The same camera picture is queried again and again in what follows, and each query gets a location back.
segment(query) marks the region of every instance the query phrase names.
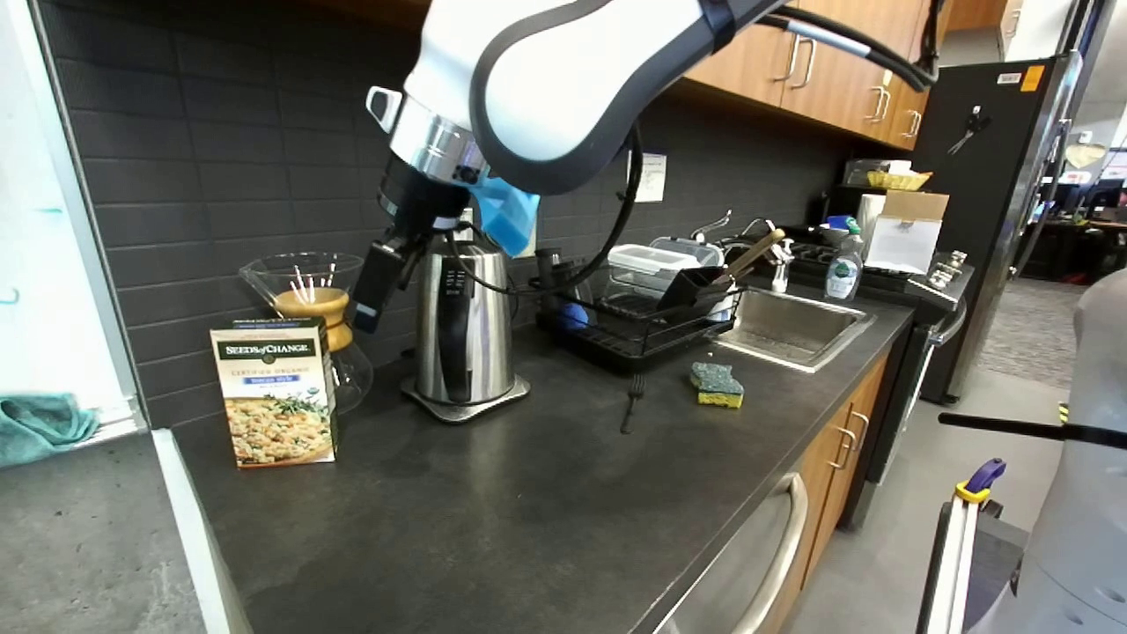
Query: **bottle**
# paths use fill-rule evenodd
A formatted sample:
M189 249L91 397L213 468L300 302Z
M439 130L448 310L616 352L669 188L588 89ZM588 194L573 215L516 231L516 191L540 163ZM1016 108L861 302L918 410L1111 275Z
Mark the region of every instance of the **bottle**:
M844 237L837 237L834 249L837 254L825 275L825 295L844 302L857 295L857 286L860 286L861 240L857 221L844 230Z

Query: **white surface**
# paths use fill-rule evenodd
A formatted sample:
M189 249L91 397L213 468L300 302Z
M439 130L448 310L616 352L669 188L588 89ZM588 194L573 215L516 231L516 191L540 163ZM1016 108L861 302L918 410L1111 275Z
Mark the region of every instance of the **white surface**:
M885 204L886 204L885 194L861 194L860 207L857 207L857 224L860 224L865 265L870 265L870 247L872 247L872 231L875 231L875 217L885 215Z
M452 122L468 128L468 80L481 49L508 26L561 0L438 0L404 90ZM628 76L699 16L698 0L616 0L510 45L485 85L501 146L527 163L561 160L605 117Z
M639 180L637 180L639 204L666 201L666 168L669 168L666 154L652 154L652 150L639 154Z
M1062 16L1069 4L1062 0L1009 0L1016 4L1016 28L1003 39L1006 59L1042 59L1055 53Z
M70 392L99 419L123 419L121 332L99 310L109 290L88 272L94 237L75 163L54 150L63 128L23 4L0 8L0 76L0 392Z
M150 447L165 475L165 492L171 504L182 559L196 588L206 634L251 632L238 601L224 592L224 578L220 578L224 565L218 559L213 538L206 532L196 490L189 487L176 436L169 429L153 429Z
M952 606L954 606L954 585L958 585L958 565L960 565L960 538L964 538L964 504L952 504L947 532L942 532L942 559L935 575L932 606L926 618L926 634L952 634Z
M875 217L865 269L926 275L942 221Z

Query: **stainless steel kettle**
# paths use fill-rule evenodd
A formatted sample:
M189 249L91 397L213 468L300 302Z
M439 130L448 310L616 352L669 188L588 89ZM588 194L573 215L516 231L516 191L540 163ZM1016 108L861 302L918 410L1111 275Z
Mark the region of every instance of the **stainless steel kettle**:
M502 290L502 254L485 244L443 244L419 265L419 376L408 394L443 424L527 394L510 367Z

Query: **sink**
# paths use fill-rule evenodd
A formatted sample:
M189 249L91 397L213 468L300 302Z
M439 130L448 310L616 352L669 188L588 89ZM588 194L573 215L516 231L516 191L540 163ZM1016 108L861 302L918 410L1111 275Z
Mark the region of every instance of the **sink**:
M870 325L872 316L857 306L749 290L740 298L733 332L725 332L718 346L773 367L817 373Z

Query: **cardboard box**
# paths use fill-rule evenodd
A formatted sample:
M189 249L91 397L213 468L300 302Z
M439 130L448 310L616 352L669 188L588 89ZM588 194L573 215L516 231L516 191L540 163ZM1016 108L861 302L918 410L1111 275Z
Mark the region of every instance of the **cardboard box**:
M306 319L211 329L236 468L335 461L323 332Z
M947 215L947 194L886 191L865 244L865 269L926 275Z

